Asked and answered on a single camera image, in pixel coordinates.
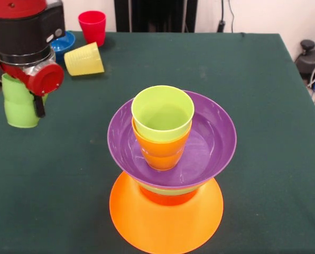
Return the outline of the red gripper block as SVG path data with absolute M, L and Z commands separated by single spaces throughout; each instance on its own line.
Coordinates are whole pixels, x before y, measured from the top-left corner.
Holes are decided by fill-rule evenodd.
M 34 95 L 35 114 L 45 117 L 45 95 L 57 90 L 63 82 L 64 71 L 55 60 L 49 59 L 35 66 L 13 66 L 0 61 L 0 68 L 21 81 Z

